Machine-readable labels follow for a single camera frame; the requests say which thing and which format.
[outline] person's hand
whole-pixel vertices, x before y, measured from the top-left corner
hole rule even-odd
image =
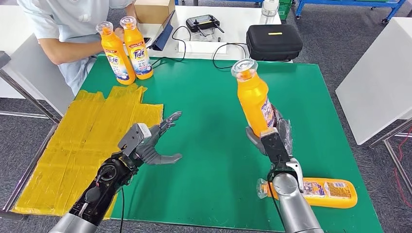
[[[120,38],[120,40],[124,43],[124,29],[123,28],[116,28],[115,34]]]

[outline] black case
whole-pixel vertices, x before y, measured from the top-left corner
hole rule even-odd
[[[290,61],[302,50],[292,25],[252,25],[246,33],[250,57],[257,61]]]

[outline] orange bottle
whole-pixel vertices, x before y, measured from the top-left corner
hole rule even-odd
[[[123,85],[132,84],[136,79],[135,72],[123,49],[122,41],[113,32],[113,24],[106,21],[99,23],[96,30],[102,35],[102,47],[117,81]]]
[[[132,16],[126,16],[120,20],[120,25],[124,28],[124,43],[137,78],[150,78],[153,76],[153,69],[143,35],[137,29],[137,20]]]
[[[278,199],[272,183],[271,188],[274,197]],[[303,189],[303,197],[313,206],[347,209],[358,202],[355,187],[345,180],[304,177]],[[257,196],[261,199],[272,197],[268,182],[264,179],[257,181]]]
[[[268,99],[269,88],[256,72],[258,64],[253,59],[237,61],[232,75],[238,80],[238,98],[249,126],[256,136],[273,127],[275,113]]]

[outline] floor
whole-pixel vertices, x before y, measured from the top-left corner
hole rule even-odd
[[[13,0],[0,0],[1,4],[13,4]],[[252,2],[199,0],[202,6],[236,6],[255,7]],[[407,2],[398,11],[400,17],[411,10]],[[304,49],[294,62],[319,64],[332,101],[342,122],[344,132],[359,170],[364,179],[369,195],[374,204],[382,228],[388,233],[412,232],[412,208],[407,207],[400,197],[393,173],[394,164],[383,144],[370,149],[367,144],[358,146],[352,136],[334,90],[345,78],[350,69],[359,60],[374,39],[383,30],[380,21],[389,13],[389,9],[348,6],[305,6],[300,20],[294,19],[291,10],[286,23],[293,25],[300,33]],[[118,22],[123,11],[113,10],[109,20]],[[25,100],[0,99],[0,110],[26,111],[37,113]],[[51,124],[47,120],[0,116],[0,204],[4,204],[11,194],[14,185],[27,167],[35,151],[49,131]],[[391,139],[397,151],[402,138]],[[412,174],[412,140],[403,146],[405,159],[402,161],[407,173]],[[7,219],[0,221],[0,229],[4,233],[47,232],[58,221],[58,217],[30,216],[28,220],[14,222]],[[101,224],[99,233],[112,233],[119,230],[119,221],[110,220]],[[210,229],[201,227],[174,226],[147,222],[127,221],[123,232],[157,233],[157,232],[243,232],[238,230]]]

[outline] person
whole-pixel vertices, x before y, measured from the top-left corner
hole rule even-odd
[[[136,17],[136,0],[17,0],[51,62],[59,66],[73,94],[103,51],[96,25],[106,21],[109,8]],[[123,38],[123,29],[115,33]]]

